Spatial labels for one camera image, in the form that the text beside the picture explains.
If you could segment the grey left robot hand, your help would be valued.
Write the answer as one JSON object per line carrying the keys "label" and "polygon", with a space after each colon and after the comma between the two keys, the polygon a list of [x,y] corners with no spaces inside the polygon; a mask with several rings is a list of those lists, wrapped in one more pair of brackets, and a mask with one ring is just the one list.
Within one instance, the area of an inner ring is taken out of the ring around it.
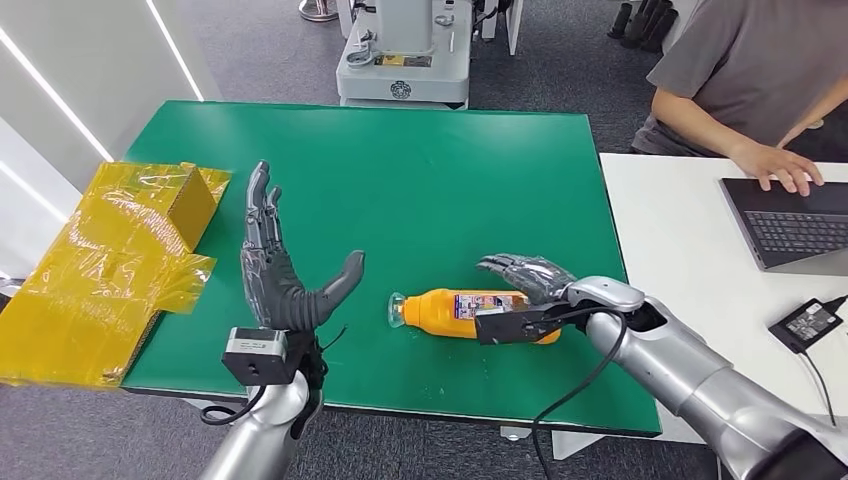
{"label": "grey left robot hand", "polygon": [[363,278],[365,252],[352,251],[341,271],[320,289],[300,280],[285,247],[279,218],[281,188],[269,188],[270,165],[261,160],[245,194],[245,237],[240,251],[247,303],[264,328],[313,331],[325,324]]}

